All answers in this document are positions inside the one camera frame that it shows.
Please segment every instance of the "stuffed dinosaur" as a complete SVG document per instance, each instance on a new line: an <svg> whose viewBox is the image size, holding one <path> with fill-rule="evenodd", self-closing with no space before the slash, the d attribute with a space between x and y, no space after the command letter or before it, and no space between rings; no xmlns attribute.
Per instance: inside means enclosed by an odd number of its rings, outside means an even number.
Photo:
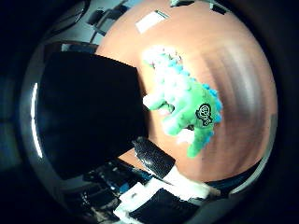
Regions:
<svg viewBox="0 0 299 224"><path fill-rule="evenodd" d="M221 121L222 104L215 90L191 77L172 48L155 46L145 51L143 60L155 71L154 92L144 96L149 110L166 109L164 132L180 135L192 132L187 156L195 157L210 141L214 124Z"/></svg>

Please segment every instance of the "black object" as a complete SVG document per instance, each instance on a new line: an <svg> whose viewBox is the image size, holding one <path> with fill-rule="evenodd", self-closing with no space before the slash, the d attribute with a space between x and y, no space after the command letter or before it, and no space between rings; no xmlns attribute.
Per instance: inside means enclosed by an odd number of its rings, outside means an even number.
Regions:
<svg viewBox="0 0 299 224"><path fill-rule="evenodd" d="M131 212L130 217L146 224L181 224L190 219L198 208L165 189L159 189L149 201Z"/></svg>
<svg viewBox="0 0 299 224"><path fill-rule="evenodd" d="M136 156L142 163L160 178L164 178L176 160L162 151L145 137L138 137L132 142L135 147Z"/></svg>
<svg viewBox="0 0 299 224"><path fill-rule="evenodd" d="M72 189L64 192L64 200L70 211L79 217L96 221L118 221L119 218L113 214L113 210L121 201L113 195L105 183L91 184L80 189ZM95 218L92 208L101 214L99 220Z"/></svg>
<svg viewBox="0 0 299 224"><path fill-rule="evenodd" d="M180 1L176 7L185 7L185 6L188 6L190 4L194 3L194 1Z"/></svg>
<svg viewBox="0 0 299 224"><path fill-rule="evenodd" d="M63 179L120 156L147 136L136 69L86 53L52 54L39 85L37 127Z"/></svg>
<svg viewBox="0 0 299 224"><path fill-rule="evenodd" d="M86 20L86 23L90 25L95 25L98 21L100 21L104 15L104 10L102 9L97 9L95 10L92 15L90 16L89 19Z"/></svg>
<svg viewBox="0 0 299 224"><path fill-rule="evenodd" d="M224 15L226 13L226 10L224 8L219 7L219 6L215 5L215 4L213 4L212 10L215 11L215 12L218 12L218 13L220 13L222 15Z"/></svg>

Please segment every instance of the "round table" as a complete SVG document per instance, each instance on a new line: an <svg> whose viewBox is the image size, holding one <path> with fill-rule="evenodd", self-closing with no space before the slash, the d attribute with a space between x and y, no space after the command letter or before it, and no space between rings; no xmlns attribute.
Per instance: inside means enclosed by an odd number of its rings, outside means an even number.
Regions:
<svg viewBox="0 0 299 224"><path fill-rule="evenodd" d="M135 24L154 10L169 18L140 34ZM153 91L154 71L144 64L142 53L153 45L175 48L191 76L219 92L223 110L215 135L193 159L187 158L187 143L178 145L175 136L163 132L157 111L149 112L149 139L195 181L238 175L259 161L278 103L271 68L249 29L233 13L221 15L208 3L170 7L168 0L145 0L113 24L96 54L136 67L145 95ZM143 167L133 149L120 158Z"/></svg>

